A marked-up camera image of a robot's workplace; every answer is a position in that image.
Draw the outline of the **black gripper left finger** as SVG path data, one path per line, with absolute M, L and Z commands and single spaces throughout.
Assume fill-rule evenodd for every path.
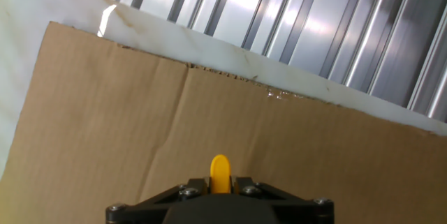
M 124 203 L 110 205 L 105 210 L 105 222 L 107 224 L 162 223 L 168 210 L 177 203 L 209 193 L 209 177 L 190 179 L 186 184 L 169 188 L 135 205 Z

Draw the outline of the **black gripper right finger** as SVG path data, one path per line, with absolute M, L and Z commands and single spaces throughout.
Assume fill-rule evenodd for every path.
M 251 177 L 231 177 L 231 193 L 255 199 L 267 209 L 262 214 L 276 223 L 333 224 L 334 202 L 328 198 L 302 199 Z

